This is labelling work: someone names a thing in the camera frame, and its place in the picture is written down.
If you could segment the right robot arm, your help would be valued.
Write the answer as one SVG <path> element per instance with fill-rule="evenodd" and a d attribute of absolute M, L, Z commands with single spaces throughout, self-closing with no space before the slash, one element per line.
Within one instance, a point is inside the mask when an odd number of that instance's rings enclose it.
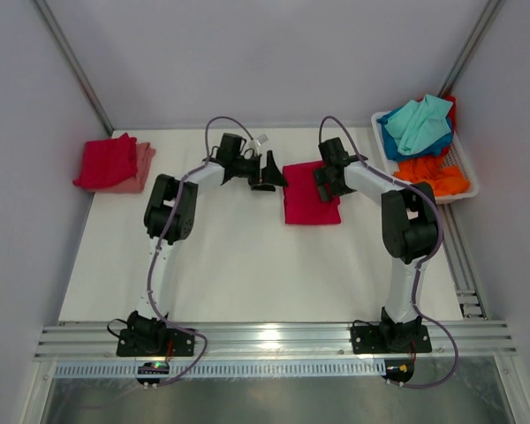
<path fill-rule="evenodd" d="M 443 241 L 435 197 L 427 183 L 408 184 L 348 154 L 339 138 L 319 144 L 323 165 L 314 170 L 322 201 L 359 192 L 381 208 L 382 242 L 392 258 L 390 290 L 377 324 L 352 324 L 352 349 L 359 353 L 430 352 L 418 303 L 429 259 Z"/>

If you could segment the magenta t shirt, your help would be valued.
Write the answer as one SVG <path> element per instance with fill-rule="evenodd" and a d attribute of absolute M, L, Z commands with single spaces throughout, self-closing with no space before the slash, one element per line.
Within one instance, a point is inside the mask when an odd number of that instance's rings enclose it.
<path fill-rule="evenodd" d="M 314 171 L 323 161 L 285 165 L 283 175 L 288 186 L 283 188 L 284 223 L 287 225 L 341 224 L 339 199 L 322 201 L 314 180 Z"/>

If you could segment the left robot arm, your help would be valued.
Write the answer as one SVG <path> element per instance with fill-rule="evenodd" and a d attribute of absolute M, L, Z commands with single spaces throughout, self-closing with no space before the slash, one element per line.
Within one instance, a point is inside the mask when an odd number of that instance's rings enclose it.
<path fill-rule="evenodd" d="M 170 322 L 171 279 L 178 253 L 193 230 L 201 194 L 233 178 L 243 178 L 255 191 L 288 186 L 273 152 L 260 152 L 267 141 L 264 134 L 246 140 L 226 132 L 219 146 L 208 149 L 203 162 L 182 178 L 156 177 L 143 218 L 149 237 L 147 288 L 119 332 L 117 356 L 193 356 L 195 330 Z"/>

